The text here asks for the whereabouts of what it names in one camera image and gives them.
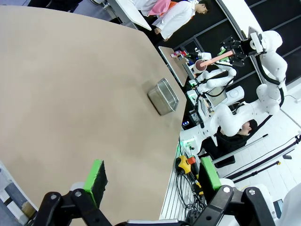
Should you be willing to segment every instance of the metal tray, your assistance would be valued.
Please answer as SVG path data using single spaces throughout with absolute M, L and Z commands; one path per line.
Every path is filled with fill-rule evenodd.
M 159 81 L 157 86 L 150 90 L 147 95 L 160 115 L 176 111 L 179 99 L 166 78 Z

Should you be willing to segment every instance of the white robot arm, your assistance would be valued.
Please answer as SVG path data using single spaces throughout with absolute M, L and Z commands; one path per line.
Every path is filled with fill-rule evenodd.
M 215 64 L 219 69 L 213 70 L 211 72 L 203 71 L 196 80 L 190 80 L 191 86 L 198 86 L 198 92 L 200 94 L 206 93 L 215 87 L 227 85 L 236 76 L 236 70 L 229 65 Z M 227 71 L 228 76 L 222 78 L 214 78 L 215 76 Z
M 257 114 L 274 115 L 280 109 L 277 100 L 279 97 L 282 99 L 281 103 L 284 100 L 282 87 L 285 85 L 287 69 L 286 61 L 276 53 L 276 49 L 282 44 L 281 36 L 275 31 L 261 34 L 254 32 L 250 34 L 248 39 L 241 42 L 249 44 L 249 52 L 253 50 L 247 56 L 257 55 L 257 64 L 262 69 L 262 74 L 266 79 L 266 84 L 260 85 L 256 90 L 258 100 L 238 108 L 236 115 L 233 115 L 226 105 L 218 106 L 214 115 L 204 122 L 204 128 L 198 125 L 182 131 L 180 134 L 182 141 L 194 138 L 196 142 L 201 142 L 203 139 L 213 136 L 219 126 L 225 135 L 231 137 L 239 131 L 245 122 L 254 119 Z M 262 66 L 269 71 L 268 75 L 265 74 Z

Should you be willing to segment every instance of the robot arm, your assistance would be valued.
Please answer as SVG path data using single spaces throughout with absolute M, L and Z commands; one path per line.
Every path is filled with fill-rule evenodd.
M 203 71 L 200 76 L 197 77 L 197 82 L 195 80 L 190 80 L 191 86 L 197 86 L 198 92 L 200 94 L 206 93 L 215 87 L 225 86 L 230 82 L 237 74 L 236 70 L 229 65 L 215 64 L 219 69 L 213 70 L 211 72 Z M 227 71 L 228 76 L 222 78 L 214 78 L 219 74 Z
M 274 115 L 278 112 L 284 101 L 282 87 L 285 85 L 287 63 L 276 53 L 276 49 L 282 44 L 282 39 L 277 32 L 267 31 L 261 34 L 254 32 L 250 34 L 248 39 L 242 41 L 235 41 L 230 37 L 223 44 L 226 50 L 232 51 L 233 56 L 230 57 L 230 63 L 234 65 L 243 65 L 243 60 L 246 57 L 256 55 L 257 64 L 263 77 L 266 79 L 266 84 L 262 84 L 257 88 L 258 99 L 250 104 L 239 107 L 236 115 L 233 115 L 226 105 L 219 105 L 214 115 L 204 122 L 204 128 L 198 125 L 197 128 L 194 127 L 182 131 L 180 134 L 182 140 L 187 139 L 189 136 L 191 138 L 191 135 L 193 135 L 193 138 L 198 140 L 196 141 L 197 143 L 207 137 L 213 136 L 219 126 L 225 135 L 231 137 L 239 131 L 245 122 L 254 119 L 257 114 L 268 113 L 269 117 Z M 202 62 L 200 67 L 206 65 L 206 62 Z M 269 71 L 268 75 L 264 71 L 263 66 Z

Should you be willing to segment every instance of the red button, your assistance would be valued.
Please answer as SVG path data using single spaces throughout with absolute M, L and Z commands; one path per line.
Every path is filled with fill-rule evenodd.
M 188 158 L 188 159 L 187 159 L 187 163 L 190 164 L 190 165 L 196 163 L 196 158 L 195 158 L 195 157 L 190 157 L 190 158 Z

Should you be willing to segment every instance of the beige tabletop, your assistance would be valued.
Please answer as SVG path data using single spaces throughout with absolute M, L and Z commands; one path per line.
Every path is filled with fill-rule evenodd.
M 179 83 L 184 86 L 188 77 L 188 74 L 180 62 L 179 58 L 172 58 L 170 55 L 174 53 L 172 48 L 159 46 L 159 50 L 161 51 L 162 56 L 167 61 L 168 65 L 170 66 L 172 72 L 178 79 Z
M 147 92 L 179 98 L 160 116 Z M 186 99 L 140 31 L 30 7 L 0 7 L 0 159 L 37 205 L 105 162 L 112 224 L 159 218 Z

